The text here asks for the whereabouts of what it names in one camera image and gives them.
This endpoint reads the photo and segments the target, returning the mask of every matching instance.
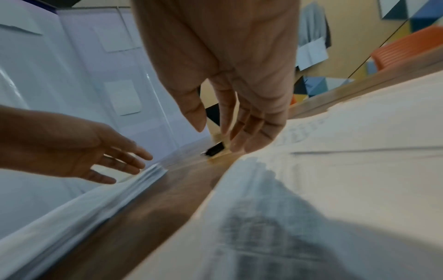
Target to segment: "brown table surface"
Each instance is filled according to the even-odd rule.
[[[368,92],[443,70],[443,47],[290,107],[290,118],[324,112]],[[40,279],[122,279],[184,225],[224,172],[239,158],[200,155],[211,139],[181,148],[161,161],[169,171],[116,216],[61,258]]]

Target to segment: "plastic chair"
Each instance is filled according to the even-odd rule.
[[[430,26],[375,50],[371,57],[378,70],[443,45],[443,27]]]

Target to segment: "hand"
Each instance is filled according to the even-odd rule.
[[[208,78],[223,134],[237,92],[232,151],[275,139],[292,98],[299,0],[132,0],[132,7],[160,81],[197,131],[206,113],[196,88]]]
[[[115,179],[91,170],[94,164],[138,174],[145,164],[129,153],[152,155],[110,126],[67,115],[2,107],[2,165],[31,173],[78,177],[101,184]]]

